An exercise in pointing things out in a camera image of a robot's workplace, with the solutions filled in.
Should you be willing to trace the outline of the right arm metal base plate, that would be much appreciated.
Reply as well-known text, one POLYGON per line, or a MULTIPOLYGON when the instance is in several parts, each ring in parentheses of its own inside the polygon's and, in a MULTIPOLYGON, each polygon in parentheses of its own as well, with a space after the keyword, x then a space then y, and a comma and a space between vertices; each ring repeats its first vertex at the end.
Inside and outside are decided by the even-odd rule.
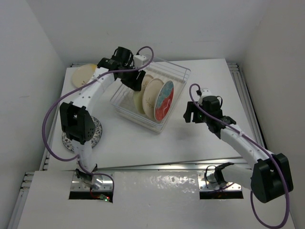
POLYGON ((214 169, 216 166, 209 165, 203 171, 197 173, 199 190, 203 193, 212 194, 217 192, 241 191, 242 188, 236 183, 218 184, 214 179, 214 169))

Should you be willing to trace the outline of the red and blue plate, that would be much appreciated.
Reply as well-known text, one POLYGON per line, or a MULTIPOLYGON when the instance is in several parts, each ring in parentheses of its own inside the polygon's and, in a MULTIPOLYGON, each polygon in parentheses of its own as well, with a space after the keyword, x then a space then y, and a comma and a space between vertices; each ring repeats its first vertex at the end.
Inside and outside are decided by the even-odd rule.
POLYGON ((154 106, 154 118, 156 121, 162 121, 171 108, 174 96, 173 81, 167 81, 159 91, 154 106))

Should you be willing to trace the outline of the cream and pink plate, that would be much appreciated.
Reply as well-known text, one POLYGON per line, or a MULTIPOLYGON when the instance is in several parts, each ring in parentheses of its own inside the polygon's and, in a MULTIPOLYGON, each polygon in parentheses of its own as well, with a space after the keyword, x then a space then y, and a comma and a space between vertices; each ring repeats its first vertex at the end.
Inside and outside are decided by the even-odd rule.
POLYGON ((71 76, 71 83, 74 87, 79 88, 88 83, 95 72, 95 64, 85 64, 78 67, 71 76))

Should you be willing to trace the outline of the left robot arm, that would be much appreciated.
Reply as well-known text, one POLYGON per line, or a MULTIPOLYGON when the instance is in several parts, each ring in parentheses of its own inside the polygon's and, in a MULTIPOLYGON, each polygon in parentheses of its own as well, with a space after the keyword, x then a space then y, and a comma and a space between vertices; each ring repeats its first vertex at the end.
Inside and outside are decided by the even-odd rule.
POLYGON ((60 105, 62 131, 71 140, 84 172, 92 172, 96 167, 91 144, 96 129, 91 117, 95 104, 116 79, 120 79, 122 84, 132 90, 140 91, 145 76, 144 68, 149 63, 147 57, 118 47, 111 58, 102 58, 99 61, 91 79, 79 95, 71 102, 60 105))

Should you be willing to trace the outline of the cream plate with leaf sprig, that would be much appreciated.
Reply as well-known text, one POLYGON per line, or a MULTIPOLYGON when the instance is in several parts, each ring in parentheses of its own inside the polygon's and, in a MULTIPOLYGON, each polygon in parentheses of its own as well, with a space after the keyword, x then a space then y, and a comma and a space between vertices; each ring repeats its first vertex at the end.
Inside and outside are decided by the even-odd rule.
POLYGON ((154 119, 155 99, 159 94, 164 82, 161 79, 154 78, 146 86, 142 96, 142 107, 144 113, 150 118, 154 119))

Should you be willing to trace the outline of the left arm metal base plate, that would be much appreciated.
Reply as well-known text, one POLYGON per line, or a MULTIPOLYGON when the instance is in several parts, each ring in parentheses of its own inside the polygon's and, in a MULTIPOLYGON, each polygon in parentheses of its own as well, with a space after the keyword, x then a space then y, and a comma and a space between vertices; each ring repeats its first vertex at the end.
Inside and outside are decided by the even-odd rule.
POLYGON ((113 181, 104 175, 89 175, 76 170, 71 181, 71 191, 113 191, 113 181))

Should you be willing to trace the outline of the cream and green plate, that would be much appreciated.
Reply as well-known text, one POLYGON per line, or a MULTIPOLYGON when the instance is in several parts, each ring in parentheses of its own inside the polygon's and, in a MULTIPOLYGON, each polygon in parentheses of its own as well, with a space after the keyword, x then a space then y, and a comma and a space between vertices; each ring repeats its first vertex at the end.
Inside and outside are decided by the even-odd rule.
POLYGON ((136 110, 141 113, 144 114, 144 109, 143 109, 143 105, 142 105, 142 97, 143 97, 143 93, 145 91, 145 88, 147 86, 147 84, 153 79, 153 77, 149 74, 146 74, 143 78, 142 81, 142 87, 140 91, 134 91, 133 92, 133 102, 135 105, 136 110))

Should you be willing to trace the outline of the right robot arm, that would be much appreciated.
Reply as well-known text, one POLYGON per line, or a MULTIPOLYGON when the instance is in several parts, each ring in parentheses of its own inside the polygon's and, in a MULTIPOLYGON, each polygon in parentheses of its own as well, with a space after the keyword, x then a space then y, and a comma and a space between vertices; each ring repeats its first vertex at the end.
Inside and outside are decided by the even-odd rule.
POLYGON ((251 167, 245 170, 232 162, 217 166, 205 178, 219 186, 233 182, 251 190, 262 203, 267 203, 294 189, 288 158, 261 148, 242 133, 236 121, 223 115, 216 96, 206 96, 199 103, 189 101, 183 118, 187 123, 205 123, 211 133, 230 145, 251 167))

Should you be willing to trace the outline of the blue floral rimmed plate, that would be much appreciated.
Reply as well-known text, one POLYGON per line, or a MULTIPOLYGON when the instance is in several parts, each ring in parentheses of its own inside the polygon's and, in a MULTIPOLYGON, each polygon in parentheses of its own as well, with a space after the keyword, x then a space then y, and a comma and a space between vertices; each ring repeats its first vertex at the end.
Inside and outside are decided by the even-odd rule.
MULTIPOLYGON (((93 122, 95 124, 95 132, 94 132, 93 137, 91 138, 91 146, 92 146, 92 148, 94 148, 99 143, 99 141, 100 141, 100 139, 102 137, 102 125, 101 125, 100 121, 96 117, 92 116, 91 118, 92 118, 92 120, 93 120, 93 122)), ((69 151, 74 152, 74 148, 73 148, 72 142, 66 136, 66 134, 64 132, 62 133, 61 139, 62 139, 63 145, 69 151)))

